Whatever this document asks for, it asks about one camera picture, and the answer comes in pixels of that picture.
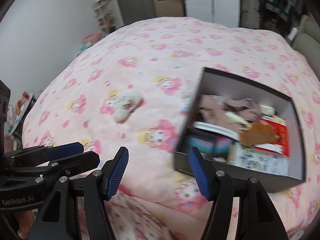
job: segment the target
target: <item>brown leather pouch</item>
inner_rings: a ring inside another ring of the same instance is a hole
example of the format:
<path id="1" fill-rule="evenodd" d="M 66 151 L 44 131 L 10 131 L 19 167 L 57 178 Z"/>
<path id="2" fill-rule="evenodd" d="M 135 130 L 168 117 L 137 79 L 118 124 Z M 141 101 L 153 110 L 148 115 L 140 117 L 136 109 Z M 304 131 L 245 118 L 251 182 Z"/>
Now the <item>brown leather pouch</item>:
<path id="1" fill-rule="evenodd" d="M 269 125 L 252 124 L 252 128 L 240 133 L 240 140 L 243 146 L 276 142 L 276 131 Z"/>

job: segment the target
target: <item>headboard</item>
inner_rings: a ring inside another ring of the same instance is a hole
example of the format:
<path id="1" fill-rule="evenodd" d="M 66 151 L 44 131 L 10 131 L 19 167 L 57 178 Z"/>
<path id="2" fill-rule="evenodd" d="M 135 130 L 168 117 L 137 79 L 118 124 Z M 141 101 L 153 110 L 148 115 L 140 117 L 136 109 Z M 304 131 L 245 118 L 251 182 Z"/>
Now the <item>headboard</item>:
<path id="1" fill-rule="evenodd" d="M 320 28 L 314 19 L 303 15 L 293 49 L 304 55 L 320 79 Z"/>

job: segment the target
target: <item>black box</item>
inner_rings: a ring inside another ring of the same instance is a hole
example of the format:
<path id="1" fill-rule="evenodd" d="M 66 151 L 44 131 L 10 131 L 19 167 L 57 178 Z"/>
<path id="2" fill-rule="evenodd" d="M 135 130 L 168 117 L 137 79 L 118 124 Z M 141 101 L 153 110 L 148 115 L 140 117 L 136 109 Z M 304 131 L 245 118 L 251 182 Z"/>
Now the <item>black box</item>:
<path id="1" fill-rule="evenodd" d="M 277 115 L 286 120 L 290 151 L 288 176 L 253 171 L 214 160 L 206 160 L 207 162 L 213 162 L 217 170 L 223 170 L 233 178 L 247 180 L 249 177 L 254 176 L 258 178 L 269 193 L 282 191 L 305 182 L 306 156 L 304 141 L 292 98 L 253 80 L 211 68 L 204 68 L 198 91 L 190 106 L 188 118 L 174 152 L 175 170 L 193 176 L 188 154 L 183 153 L 182 148 L 185 147 L 183 142 L 187 134 L 193 128 L 200 96 L 203 94 L 224 96 L 236 100 L 252 98 L 259 105 L 274 107 Z"/>

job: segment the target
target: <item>silver bolt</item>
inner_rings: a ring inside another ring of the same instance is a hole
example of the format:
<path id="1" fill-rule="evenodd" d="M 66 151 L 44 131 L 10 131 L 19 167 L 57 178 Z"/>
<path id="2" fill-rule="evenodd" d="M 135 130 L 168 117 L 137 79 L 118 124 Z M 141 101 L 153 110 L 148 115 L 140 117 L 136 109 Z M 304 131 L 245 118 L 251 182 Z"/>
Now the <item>silver bolt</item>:
<path id="1" fill-rule="evenodd" d="M 100 170 L 96 170 L 96 171 L 93 172 L 93 175 L 94 175 L 95 177 L 98 177 L 98 176 L 100 176 L 101 174 L 102 174 L 102 171 L 100 171 Z"/>
<path id="2" fill-rule="evenodd" d="M 258 179 L 257 179 L 256 177 L 251 177 L 251 178 L 250 178 L 250 181 L 251 181 L 252 183 L 257 183 L 257 182 L 258 182 Z"/>
<path id="3" fill-rule="evenodd" d="M 218 177 L 223 177 L 224 176 L 224 171 L 216 171 L 216 175 L 218 176 Z"/>
<path id="4" fill-rule="evenodd" d="M 41 177 L 36 178 L 36 183 L 40 183 L 42 181 L 44 181 L 44 178 L 41 178 Z"/>
<path id="5" fill-rule="evenodd" d="M 66 182 L 68 180 L 68 177 L 66 177 L 66 176 L 63 176 L 63 177 L 61 177 L 60 179 L 59 179 L 59 181 L 60 182 Z"/>

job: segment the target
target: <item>bed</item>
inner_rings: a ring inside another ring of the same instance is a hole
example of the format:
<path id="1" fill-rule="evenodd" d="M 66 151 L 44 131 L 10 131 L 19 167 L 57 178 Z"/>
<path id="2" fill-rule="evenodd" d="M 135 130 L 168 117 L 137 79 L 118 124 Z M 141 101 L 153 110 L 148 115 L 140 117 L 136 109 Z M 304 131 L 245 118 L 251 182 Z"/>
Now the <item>bed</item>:
<path id="1" fill-rule="evenodd" d="M 141 204 L 178 239 L 199 239 L 211 204 L 194 179 L 173 170 L 171 152 L 186 117 L 185 95 L 204 66 L 293 98 L 305 139 L 307 181 L 270 198 L 289 237 L 298 239 L 320 207 L 320 83 L 306 58 L 276 33 L 190 17 L 122 27 L 79 55 L 45 89 L 24 122 L 23 146 L 80 141 L 100 154 L 100 167 L 126 146 L 130 158 L 119 194 Z M 113 100 L 132 90 L 143 101 L 124 123 L 116 123 Z M 228 239 L 235 236 L 237 207 L 235 198 Z M 160 231 L 136 238 L 167 239 Z"/>

